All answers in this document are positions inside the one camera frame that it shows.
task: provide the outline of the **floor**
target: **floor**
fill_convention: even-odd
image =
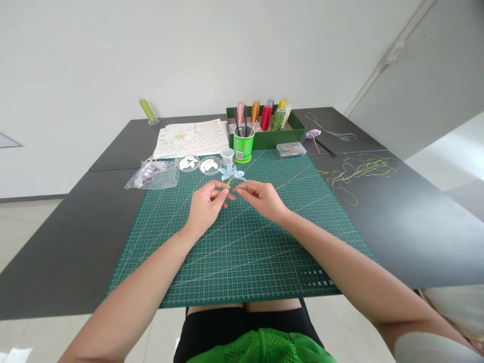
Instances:
[[[0,204],[0,271],[9,263],[60,200]],[[306,304],[326,349],[339,363],[395,362],[374,327],[343,296],[307,298]],[[0,321],[0,352],[33,348],[27,362],[54,362],[88,315]],[[185,310],[158,310],[127,362],[159,362],[173,356]]]

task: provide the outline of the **green box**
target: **green box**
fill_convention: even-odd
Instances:
[[[259,116],[262,115],[264,106],[261,105]],[[227,119],[235,118],[234,107],[227,108]],[[272,108],[272,115],[276,113],[277,105]],[[247,121],[249,122],[252,115],[252,106],[247,106]],[[301,138],[306,133],[306,126],[299,121],[299,118],[291,112],[287,122],[291,125],[292,130],[280,130],[280,131],[263,131],[254,135],[253,150],[260,149],[274,149],[277,144],[283,144],[286,142],[301,141]],[[233,149],[233,134],[229,135],[230,147]]]

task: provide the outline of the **light blue flower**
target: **light blue flower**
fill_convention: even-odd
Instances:
[[[222,180],[228,179],[227,186],[233,179],[242,179],[245,182],[247,181],[243,178],[245,173],[241,170],[237,170],[237,167],[232,164],[228,165],[226,168],[219,168],[219,172],[222,173]]]

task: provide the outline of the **green shirt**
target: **green shirt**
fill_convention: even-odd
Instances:
[[[336,363],[334,358],[311,338],[275,329],[251,330],[228,345],[218,345],[188,361],[202,362]]]

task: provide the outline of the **lap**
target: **lap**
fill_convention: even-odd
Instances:
[[[190,307],[181,331],[174,362],[190,358],[218,345],[227,345],[251,330],[272,328],[287,333],[300,333],[323,346],[309,318],[303,299],[278,300],[270,308],[268,302]]]

